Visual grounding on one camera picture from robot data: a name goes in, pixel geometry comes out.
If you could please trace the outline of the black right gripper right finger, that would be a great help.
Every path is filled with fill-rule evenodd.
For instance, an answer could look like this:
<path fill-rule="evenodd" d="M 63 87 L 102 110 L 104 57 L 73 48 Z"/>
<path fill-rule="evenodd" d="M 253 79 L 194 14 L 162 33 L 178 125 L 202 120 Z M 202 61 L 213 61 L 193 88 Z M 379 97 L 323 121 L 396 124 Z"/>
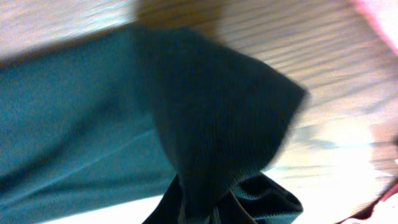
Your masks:
<path fill-rule="evenodd" d="M 215 206 L 211 224 L 257 224 L 248 212 L 249 200 L 230 190 Z"/>

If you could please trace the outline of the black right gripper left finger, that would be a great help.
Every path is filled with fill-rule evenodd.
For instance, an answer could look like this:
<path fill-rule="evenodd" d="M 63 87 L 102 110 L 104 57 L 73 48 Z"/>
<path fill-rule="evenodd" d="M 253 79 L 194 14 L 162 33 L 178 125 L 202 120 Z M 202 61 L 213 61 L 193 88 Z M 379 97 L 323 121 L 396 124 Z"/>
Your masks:
<path fill-rule="evenodd" d="M 186 202 L 185 199 L 183 198 L 180 204 L 180 211 L 178 215 L 178 224 L 188 224 L 187 218 L 186 218 Z"/>

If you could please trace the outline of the black t-shirt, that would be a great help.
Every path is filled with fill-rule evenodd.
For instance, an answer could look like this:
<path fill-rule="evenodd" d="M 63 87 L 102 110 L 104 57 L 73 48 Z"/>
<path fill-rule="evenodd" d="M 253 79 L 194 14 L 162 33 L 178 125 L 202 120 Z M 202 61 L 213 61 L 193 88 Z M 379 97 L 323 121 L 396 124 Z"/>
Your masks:
<path fill-rule="evenodd" d="M 257 223 L 302 204 L 262 173 L 307 90 L 187 29 L 128 27 L 1 69 L 1 222 L 163 199 L 147 223 L 211 223 L 232 190 Z"/>

